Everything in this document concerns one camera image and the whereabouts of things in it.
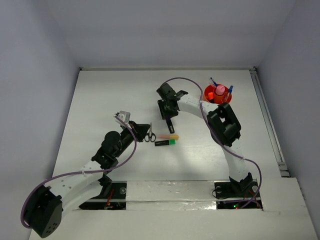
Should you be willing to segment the black handled scissors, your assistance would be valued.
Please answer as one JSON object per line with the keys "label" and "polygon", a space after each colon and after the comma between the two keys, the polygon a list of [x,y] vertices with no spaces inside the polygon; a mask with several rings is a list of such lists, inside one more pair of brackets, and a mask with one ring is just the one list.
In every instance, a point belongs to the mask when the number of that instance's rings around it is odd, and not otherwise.
{"label": "black handled scissors", "polygon": [[155,135],[155,133],[153,132],[152,130],[152,123],[150,123],[150,127],[149,127],[149,130],[148,132],[146,133],[145,137],[144,137],[144,140],[149,143],[154,143],[156,141],[157,137]]}

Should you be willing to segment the purple cap highlighter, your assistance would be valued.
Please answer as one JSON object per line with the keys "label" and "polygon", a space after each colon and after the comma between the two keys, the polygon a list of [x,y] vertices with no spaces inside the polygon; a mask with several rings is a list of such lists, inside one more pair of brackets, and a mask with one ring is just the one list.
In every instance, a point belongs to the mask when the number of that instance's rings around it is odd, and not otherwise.
{"label": "purple cap highlighter", "polygon": [[172,123],[170,118],[166,119],[166,124],[168,126],[170,134],[174,134],[175,133],[175,129],[174,129],[173,123]]}

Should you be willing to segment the yellow cap translucent highlighter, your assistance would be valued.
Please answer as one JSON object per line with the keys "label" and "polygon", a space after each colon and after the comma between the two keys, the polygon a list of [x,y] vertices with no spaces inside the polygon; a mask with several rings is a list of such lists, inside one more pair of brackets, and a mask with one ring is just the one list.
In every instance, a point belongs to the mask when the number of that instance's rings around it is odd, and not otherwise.
{"label": "yellow cap translucent highlighter", "polygon": [[179,139],[179,136],[176,134],[158,134],[156,135],[156,137],[159,139],[175,140],[175,141]]}

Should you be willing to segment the green cap highlighter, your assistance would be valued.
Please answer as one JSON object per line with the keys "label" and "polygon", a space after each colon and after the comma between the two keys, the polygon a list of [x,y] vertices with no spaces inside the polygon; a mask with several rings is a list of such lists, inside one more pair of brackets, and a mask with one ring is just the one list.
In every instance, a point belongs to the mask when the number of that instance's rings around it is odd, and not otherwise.
{"label": "green cap highlighter", "polygon": [[160,140],[160,141],[155,141],[154,145],[156,147],[161,147],[161,146],[170,146],[170,145],[175,145],[176,141],[174,139],[166,139],[166,140]]}

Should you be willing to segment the blue cap glue bottle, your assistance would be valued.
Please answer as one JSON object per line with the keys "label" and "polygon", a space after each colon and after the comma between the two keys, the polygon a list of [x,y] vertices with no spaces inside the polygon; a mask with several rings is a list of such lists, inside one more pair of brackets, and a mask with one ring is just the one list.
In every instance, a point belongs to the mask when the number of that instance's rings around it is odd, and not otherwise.
{"label": "blue cap glue bottle", "polygon": [[233,86],[233,85],[231,85],[231,86],[230,86],[230,88],[228,89],[228,94],[229,94],[229,95],[231,95],[231,94],[232,94],[233,87],[234,87],[234,86]]}

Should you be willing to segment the orange cap highlighter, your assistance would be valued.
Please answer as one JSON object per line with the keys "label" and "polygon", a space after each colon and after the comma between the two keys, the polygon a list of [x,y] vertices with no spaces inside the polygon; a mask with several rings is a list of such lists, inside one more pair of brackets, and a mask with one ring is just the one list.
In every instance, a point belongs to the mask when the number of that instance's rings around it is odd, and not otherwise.
{"label": "orange cap highlighter", "polygon": [[209,92],[208,95],[207,95],[207,99],[209,101],[211,101],[213,98],[214,98],[214,93],[213,92]]}

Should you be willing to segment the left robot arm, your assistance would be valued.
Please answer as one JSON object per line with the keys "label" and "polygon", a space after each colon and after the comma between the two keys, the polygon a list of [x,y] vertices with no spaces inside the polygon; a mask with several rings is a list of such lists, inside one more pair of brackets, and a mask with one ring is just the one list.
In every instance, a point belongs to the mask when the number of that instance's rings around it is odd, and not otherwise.
{"label": "left robot arm", "polygon": [[41,238],[51,235],[62,219],[94,197],[110,194],[108,173],[121,167],[120,155],[131,145],[144,141],[150,124],[119,121],[122,132],[109,131],[91,160],[79,171],[63,173],[36,186],[25,200],[20,221]]}

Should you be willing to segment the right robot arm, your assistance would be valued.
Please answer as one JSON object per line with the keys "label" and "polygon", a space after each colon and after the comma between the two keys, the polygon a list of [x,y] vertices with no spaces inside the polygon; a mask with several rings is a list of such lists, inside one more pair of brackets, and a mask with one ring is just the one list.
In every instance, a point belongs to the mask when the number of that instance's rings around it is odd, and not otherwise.
{"label": "right robot arm", "polygon": [[200,100],[184,90],[176,92],[168,83],[162,84],[156,92],[161,117],[169,120],[179,112],[202,118],[207,124],[212,139],[221,146],[229,169],[229,188],[242,197],[253,182],[252,174],[241,156],[241,124],[228,103],[215,104]]}

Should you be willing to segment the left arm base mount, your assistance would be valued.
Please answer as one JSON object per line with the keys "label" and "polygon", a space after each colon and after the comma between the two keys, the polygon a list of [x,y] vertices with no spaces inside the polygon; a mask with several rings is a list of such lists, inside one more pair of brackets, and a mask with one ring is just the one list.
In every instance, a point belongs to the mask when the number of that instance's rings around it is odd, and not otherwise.
{"label": "left arm base mount", "polygon": [[127,181],[111,181],[95,196],[79,206],[81,210],[126,210]]}

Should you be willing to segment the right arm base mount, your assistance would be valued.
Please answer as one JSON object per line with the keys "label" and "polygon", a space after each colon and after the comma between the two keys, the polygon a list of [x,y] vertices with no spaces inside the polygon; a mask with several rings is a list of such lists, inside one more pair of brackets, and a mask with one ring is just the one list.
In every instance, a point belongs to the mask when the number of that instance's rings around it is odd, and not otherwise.
{"label": "right arm base mount", "polygon": [[240,182],[231,177],[229,181],[215,182],[211,194],[218,210],[263,209],[258,183],[251,173]]}

